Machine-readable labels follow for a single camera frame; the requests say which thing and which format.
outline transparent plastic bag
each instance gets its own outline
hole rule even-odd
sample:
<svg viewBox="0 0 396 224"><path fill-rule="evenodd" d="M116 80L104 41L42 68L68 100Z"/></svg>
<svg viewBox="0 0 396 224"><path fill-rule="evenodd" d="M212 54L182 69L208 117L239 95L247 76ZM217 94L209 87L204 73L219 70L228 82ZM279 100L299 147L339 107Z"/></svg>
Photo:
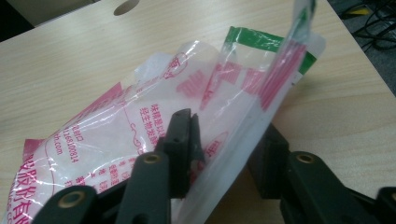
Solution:
<svg viewBox="0 0 396 224"><path fill-rule="evenodd" d="M49 138L26 141L3 223L32 220L63 188L90 185L100 193L117 185L130 176L135 158L165 135L172 114L184 108L200 118L206 163L193 167L186 198L172 201L172 220L205 222L292 81L323 51L324 41L311 35L313 47L305 54L311 12L306 3L282 45L278 36L232 27L221 53L195 41L174 57L156 54L136 69L136 84L116 85Z"/></svg>

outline table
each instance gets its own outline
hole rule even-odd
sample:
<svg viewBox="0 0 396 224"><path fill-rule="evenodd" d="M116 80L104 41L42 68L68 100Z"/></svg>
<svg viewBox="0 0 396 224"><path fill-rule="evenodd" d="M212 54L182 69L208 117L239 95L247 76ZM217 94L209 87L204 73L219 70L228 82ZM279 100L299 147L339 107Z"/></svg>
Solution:
<svg viewBox="0 0 396 224"><path fill-rule="evenodd" d="M0 44L0 218L24 139L46 138L156 51L198 39L220 48L230 26L275 35L292 1L102 0ZM291 150L319 155L342 182L374 197L396 183L396 100L325 0L313 24L327 48L274 119ZM283 223L244 170L207 223Z"/></svg>

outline light wood tabletop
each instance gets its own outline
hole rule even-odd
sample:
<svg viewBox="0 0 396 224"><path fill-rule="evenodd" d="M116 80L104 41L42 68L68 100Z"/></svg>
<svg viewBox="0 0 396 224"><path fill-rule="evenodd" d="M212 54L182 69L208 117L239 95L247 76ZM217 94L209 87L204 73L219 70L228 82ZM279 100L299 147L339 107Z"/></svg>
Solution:
<svg viewBox="0 0 396 224"><path fill-rule="evenodd" d="M290 27L291 0L102 0L0 43L0 219L27 138L46 138L154 52L191 40L217 49L230 26L274 35ZM321 58L274 119L290 149L317 154L349 188L375 197L396 185L396 100L325 0L313 31ZM244 170L207 223L283 223L279 201L262 200Z"/></svg>

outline green stripe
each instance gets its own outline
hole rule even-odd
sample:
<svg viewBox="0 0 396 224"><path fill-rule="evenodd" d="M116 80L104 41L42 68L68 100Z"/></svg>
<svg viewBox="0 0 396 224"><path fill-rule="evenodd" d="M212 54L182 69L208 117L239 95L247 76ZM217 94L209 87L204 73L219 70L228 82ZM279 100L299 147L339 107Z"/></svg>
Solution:
<svg viewBox="0 0 396 224"><path fill-rule="evenodd" d="M230 31L225 38L225 42L239 43L251 48L277 52L282 43L283 37L270 35L265 32L251 30L243 27L230 27ZM305 54L299 72L304 75L317 59L314 55L307 52Z"/></svg>

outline plastic bag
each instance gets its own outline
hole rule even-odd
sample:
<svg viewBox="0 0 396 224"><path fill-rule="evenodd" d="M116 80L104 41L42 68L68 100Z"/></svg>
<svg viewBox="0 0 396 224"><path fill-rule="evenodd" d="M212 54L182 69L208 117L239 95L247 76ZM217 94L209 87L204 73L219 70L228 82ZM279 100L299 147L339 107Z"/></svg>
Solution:
<svg viewBox="0 0 396 224"><path fill-rule="evenodd" d="M291 81L323 50L320 38L311 36L318 48L305 55L309 6L300 15L292 28L299 35L291 31L286 41L297 51L280 57L291 57L293 67L286 61L270 66L282 49L280 37L232 27L220 54L198 41L182 46L170 60L156 54L136 69L137 84L116 85L48 139L26 141L3 223L32 220L63 188L90 185L100 193L128 178L135 158L154 149L171 115L183 108L200 117L206 164L194 167L186 198L172 201L172 220L203 223L246 163ZM300 73L295 73L303 56ZM283 69L279 81L276 71ZM276 85L263 89L271 80Z"/></svg>

